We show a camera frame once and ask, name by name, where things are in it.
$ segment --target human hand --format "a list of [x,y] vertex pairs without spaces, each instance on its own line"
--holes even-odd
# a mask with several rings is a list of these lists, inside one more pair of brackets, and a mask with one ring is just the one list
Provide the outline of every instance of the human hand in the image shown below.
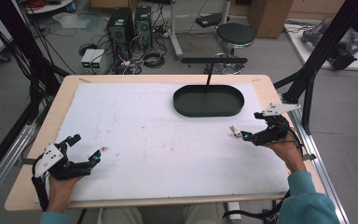
[[264,145],[272,149],[285,163],[291,173],[307,171],[293,136],[289,133],[283,139]]
[[71,193],[77,181],[81,179],[75,177],[67,180],[57,180],[52,175],[48,178],[50,186],[48,212],[63,213],[69,202],[71,202]]

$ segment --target teal sleeve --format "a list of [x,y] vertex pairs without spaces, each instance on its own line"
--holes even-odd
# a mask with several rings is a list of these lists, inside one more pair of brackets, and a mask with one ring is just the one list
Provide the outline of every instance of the teal sleeve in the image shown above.
[[66,224],[68,216],[61,213],[44,212],[39,224]]
[[339,224],[333,202],[316,192],[310,173],[294,172],[288,181],[290,197],[282,203],[281,224]]

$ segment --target black stool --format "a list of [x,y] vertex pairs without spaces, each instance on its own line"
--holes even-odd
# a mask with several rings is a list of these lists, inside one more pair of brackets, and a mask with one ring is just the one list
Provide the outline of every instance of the black stool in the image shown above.
[[[217,41],[227,48],[226,53],[218,53],[213,57],[235,57],[235,49],[246,49],[255,42],[255,31],[252,27],[244,26],[238,23],[225,23],[217,27]],[[241,74],[243,64],[217,64],[213,69],[220,74]]]

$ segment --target electronic device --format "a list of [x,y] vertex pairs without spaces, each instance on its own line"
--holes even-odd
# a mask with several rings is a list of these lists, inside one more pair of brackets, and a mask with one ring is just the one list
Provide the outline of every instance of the electronic device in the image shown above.
[[107,66],[104,49],[87,49],[81,60],[81,64],[85,74],[103,74]]
[[49,144],[45,152],[40,155],[32,166],[32,182],[43,211],[48,208],[48,194],[46,191],[46,177],[48,174],[57,180],[66,180],[78,176],[91,175],[91,170],[101,161],[101,150],[96,150],[88,161],[74,163],[69,161],[66,151],[72,147],[81,137],[79,134],[68,136],[60,143]]
[[138,6],[135,11],[135,30],[138,35],[138,49],[153,48],[152,8]]
[[[311,30],[304,31],[301,36],[301,41],[304,43],[310,42],[315,47],[322,36],[329,27],[330,22],[322,21],[319,25],[313,27]],[[358,52],[358,37],[351,34],[350,31],[345,33],[339,41],[334,52],[327,59],[334,69],[343,70],[357,59],[354,55]]]
[[196,18],[196,23],[203,28],[218,25],[222,20],[222,13],[214,13],[209,16]]
[[106,25],[112,50],[123,60],[132,58],[135,49],[135,29],[133,26],[132,12],[129,7],[115,7],[109,22]]
[[275,105],[270,104],[266,110],[261,113],[255,113],[256,119],[263,119],[266,121],[268,127],[266,130],[258,133],[248,133],[241,131],[241,134],[238,134],[233,130],[235,136],[241,136],[243,141],[252,142],[255,146],[264,146],[270,144],[274,141],[283,139],[288,133],[291,133],[295,138],[295,143],[299,150],[301,150],[301,143],[296,137],[296,134],[291,130],[289,126],[289,121],[282,116],[282,113],[289,112],[295,109],[299,109],[300,105]]

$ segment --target white device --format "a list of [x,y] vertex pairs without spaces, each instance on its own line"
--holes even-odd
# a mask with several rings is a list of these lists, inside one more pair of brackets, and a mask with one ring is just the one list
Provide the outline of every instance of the white device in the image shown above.
[[57,161],[62,159],[62,153],[54,146],[54,144],[49,144],[43,154],[43,158],[37,167],[34,177],[38,178],[44,174],[51,166],[53,166]]
[[299,109],[301,105],[278,105],[278,104],[269,104],[266,110],[262,113],[264,116],[276,116],[289,112],[295,109]]
[[103,74],[106,63],[104,49],[87,49],[81,60],[85,74]]

